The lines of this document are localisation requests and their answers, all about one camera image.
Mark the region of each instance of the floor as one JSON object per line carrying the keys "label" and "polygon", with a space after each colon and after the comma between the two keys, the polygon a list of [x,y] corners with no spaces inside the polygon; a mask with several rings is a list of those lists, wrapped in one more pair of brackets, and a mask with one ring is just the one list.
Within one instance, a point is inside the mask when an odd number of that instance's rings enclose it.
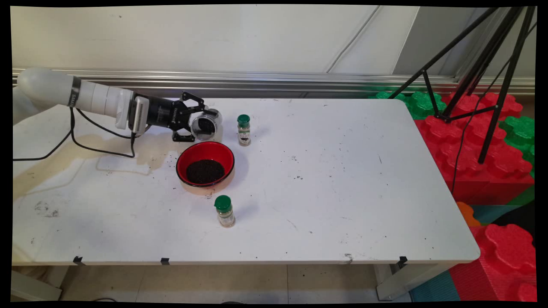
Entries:
{"label": "floor", "polygon": [[[375,287],[371,265],[72,266],[61,300],[376,303]],[[406,293],[393,302],[410,301]]]}

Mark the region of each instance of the jar label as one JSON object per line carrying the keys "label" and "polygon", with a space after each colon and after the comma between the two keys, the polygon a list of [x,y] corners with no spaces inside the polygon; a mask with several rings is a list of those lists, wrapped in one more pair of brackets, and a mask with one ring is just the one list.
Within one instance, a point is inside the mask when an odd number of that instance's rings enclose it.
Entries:
{"label": "jar label", "polygon": [[219,221],[221,222],[221,224],[223,226],[230,226],[232,224],[234,224],[234,215],[230,215],[228,217],[219,217]]}
{"label": "jar label", "polygon": [[241,144],[248,144],[249,143],[249,132],[245,133],[238,133],[238,138]]}

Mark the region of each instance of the green jar lid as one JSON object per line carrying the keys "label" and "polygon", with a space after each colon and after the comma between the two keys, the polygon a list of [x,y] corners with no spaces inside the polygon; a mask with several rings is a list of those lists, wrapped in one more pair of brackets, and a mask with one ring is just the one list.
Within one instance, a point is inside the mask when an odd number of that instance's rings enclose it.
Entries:
{"label": "green jar lid", "polygon": [[231,206],[231,201],[228,196],[222,195],[215,199],[215,208],[221,212],[228,212]]}
{"label": "green jar lid", "polygon": [[238,125],[240,127],[247,127],[249,126],[249,116],[248,115],[240,115],[238,116]]}

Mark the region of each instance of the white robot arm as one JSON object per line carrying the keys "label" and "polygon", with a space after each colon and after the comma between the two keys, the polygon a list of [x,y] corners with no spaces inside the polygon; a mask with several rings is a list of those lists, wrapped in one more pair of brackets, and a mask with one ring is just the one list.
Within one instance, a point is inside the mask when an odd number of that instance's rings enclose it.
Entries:
{"label": "white robot arm", "polygon": [[[203,99],[187,92],[182,92],[179,100],[171,101],[38,67],[21,72],[17,84],[13,88],[13,125],[57,104],[113,117],[116,128],[128,126],[135,136],[142,135],[147,125],[166,127],[173,131],[172,139],[177,142],[193,142],[193,130],[210,137],[215,134],[216,126],[202,126],[203,121],[195,121],[196,127],[193,122],[191,128],[192,113],[203,112],[210,116],[210,121],[220,122],[217,110],[209,110]],[[198,106],[188,107],[186,100],[194,100]],[[179,135],[177,131],[183,128],[191,134]]]}
{"label": "white robot arm", "polygon": [[133,91],[127,89],[83,81],[38,67],[21,72],[17,84],[13,88],[13,125],[61,104],[114,117],[116,127],[124,129],[134,96]]}

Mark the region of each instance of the table leg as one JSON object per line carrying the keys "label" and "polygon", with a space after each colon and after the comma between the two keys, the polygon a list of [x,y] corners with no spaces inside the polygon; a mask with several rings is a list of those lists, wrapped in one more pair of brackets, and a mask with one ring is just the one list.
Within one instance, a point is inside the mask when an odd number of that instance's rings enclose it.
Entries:
{"label": "table leg", "polygon": [[[382,282],[377,286],[377,296],[379,297],[379,300],[393,300],[447,271],[456,264],[457,263],[406,264],[403,268],[389,277],[384,279],[379,277],[381,279],[378,280],[382,280]],[[386,270],[382,270],[379,267],[378,269],[375,269],[375,273],[377,272],[386,273]]]}
{"label": "table leg", "polygon": [[26,300],[58,300],[61,289],[12,271],[12,295]]}

